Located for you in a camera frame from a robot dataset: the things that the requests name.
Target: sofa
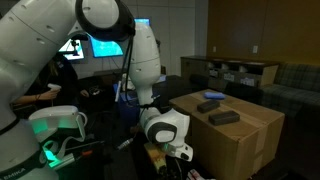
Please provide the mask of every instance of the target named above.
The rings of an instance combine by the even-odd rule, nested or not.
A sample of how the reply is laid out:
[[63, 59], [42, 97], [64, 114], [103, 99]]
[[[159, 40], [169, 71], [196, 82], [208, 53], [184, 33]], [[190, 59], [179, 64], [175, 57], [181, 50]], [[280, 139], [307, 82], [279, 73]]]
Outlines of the sofa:
[[262, 105], [289, 118], [295, 118], [303, 106], [320, 110], [320, 66], [283, 63], [274, 84], [262, 90]]

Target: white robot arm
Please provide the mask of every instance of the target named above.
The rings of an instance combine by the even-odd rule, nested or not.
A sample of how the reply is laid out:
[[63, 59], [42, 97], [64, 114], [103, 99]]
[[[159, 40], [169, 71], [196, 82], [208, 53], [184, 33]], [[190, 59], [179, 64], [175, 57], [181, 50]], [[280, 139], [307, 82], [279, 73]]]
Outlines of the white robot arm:
[[[160, 77], [160, 58], [149, 26], [137, 23], [119, 0], [20, 0], [0, 20], [0, 179], [56, 180], [30, 124], [16, 119], [10, 103], [22, 96], [67, 39], [88, 33], [125, 47], [133, 42], [129, 75], [140, 105], [152, 103], [152, 84]], [[142, 108], [140, 123], [151, 142], [190, 161], [184, 143], [189, 117], [174, 110], [160, 114]]]

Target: monitor screen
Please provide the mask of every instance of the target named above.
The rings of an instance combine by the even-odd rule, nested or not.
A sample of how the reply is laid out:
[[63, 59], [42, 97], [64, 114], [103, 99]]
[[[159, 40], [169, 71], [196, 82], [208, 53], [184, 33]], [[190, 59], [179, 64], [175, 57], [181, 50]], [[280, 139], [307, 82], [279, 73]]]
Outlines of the monitor screen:
[[[150, 26], [150, 19], [148, 18], [135, 18], [135, 22], [142, 22]], [[102, 58], [110, 56], [121, 56], [123, 52], [120, 46], [114, 41], [99, 41], [92, 36], [90, 36], [93, 57]]]
[[68, 60], [78, 60], [78, 59], [84, 59], [84, 54], [83, 54], [83, 49], [82, 49], [82, 45], [80, 40], [75, 40], [76, 43], [78, 44], [76, 46], [76, 51], [77, 51], [77, 55], [74, 54], [64, 54], [65, 52], [71, 52], [74, 51], [74, 47], [71, 45], [71, 39], [69, 39], [66, 44], [64, 44], [62, 46], [62, 48], [59, 49], [59, 52], [61, 52], [62, 54], [64, 54], [64, 56], [68, 59]]

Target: cardboard box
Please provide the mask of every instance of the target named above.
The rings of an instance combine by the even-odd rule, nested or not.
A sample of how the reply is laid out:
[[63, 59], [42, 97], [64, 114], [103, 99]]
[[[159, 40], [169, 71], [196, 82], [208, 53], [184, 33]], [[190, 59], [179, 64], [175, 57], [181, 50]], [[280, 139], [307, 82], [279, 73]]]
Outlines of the cardboard box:
[[[170, 100], [172, 106], [191, 116], [186, 141], [194, 149], [194, 158], [218, 180], [246, 180], [274, 159], [284, 114], [231, 96], [207, 113], [197, 105], [207, 101], [204, 92]], [[209, 114], [233, 110], [240, 121], [213, 126]]]

